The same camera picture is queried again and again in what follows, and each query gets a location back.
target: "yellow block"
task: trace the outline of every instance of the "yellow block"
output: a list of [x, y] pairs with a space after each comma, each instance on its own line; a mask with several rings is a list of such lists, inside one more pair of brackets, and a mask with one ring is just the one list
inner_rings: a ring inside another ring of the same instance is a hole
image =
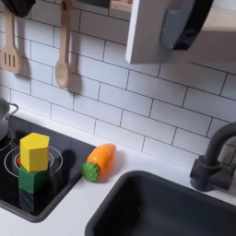
[[48, 136], [31, 133], [20, 139], [20, 162], [28, 172], [46, 171], [48, 159]]

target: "hanging utensil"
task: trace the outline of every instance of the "hanging utensil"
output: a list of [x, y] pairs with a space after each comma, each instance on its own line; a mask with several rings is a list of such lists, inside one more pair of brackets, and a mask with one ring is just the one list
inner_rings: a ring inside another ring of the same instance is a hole
[[15, 44], [15, 16], [5, 7], [6, 44], [1, 52], [2, 67], [12, 73], [18, 74], [20, 55]]
[[69, 43], [70, 43], [70, 18], [73, 8], [71, 0], [64, 0], [61, 3], [61, 42], [59, 60], [55, 66], [55, 77], [61, 89], [68, 86], [70, 82], [70, 72], [68, 64]]

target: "shelf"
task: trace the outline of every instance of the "shelf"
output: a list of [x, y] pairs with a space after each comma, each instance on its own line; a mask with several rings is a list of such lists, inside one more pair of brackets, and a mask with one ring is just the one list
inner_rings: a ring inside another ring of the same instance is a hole
[[131, 12], [133, 0], [112, 0], [111, 8], [120, 11]]

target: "sink basin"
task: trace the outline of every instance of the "sink basin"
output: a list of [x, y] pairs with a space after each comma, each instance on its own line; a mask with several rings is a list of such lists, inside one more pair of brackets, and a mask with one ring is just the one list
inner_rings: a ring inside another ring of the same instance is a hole
[[86, 236], [235, 236], [236, 206], [144, 171], [124, 174]]

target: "black stovetop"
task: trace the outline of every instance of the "black stovetop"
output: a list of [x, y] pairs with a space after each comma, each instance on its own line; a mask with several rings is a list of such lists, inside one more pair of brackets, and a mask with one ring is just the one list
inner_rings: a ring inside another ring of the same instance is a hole
[[[32, 132], [50, 137], [50, 181], [35, 195], [18, 189], [19, 140]], [[32, 222], [44, 220], [81, 177], [80, 168], [93, 149], [69, 136], [10, 117], [8, 134], [0, 142], [0, 207]]]

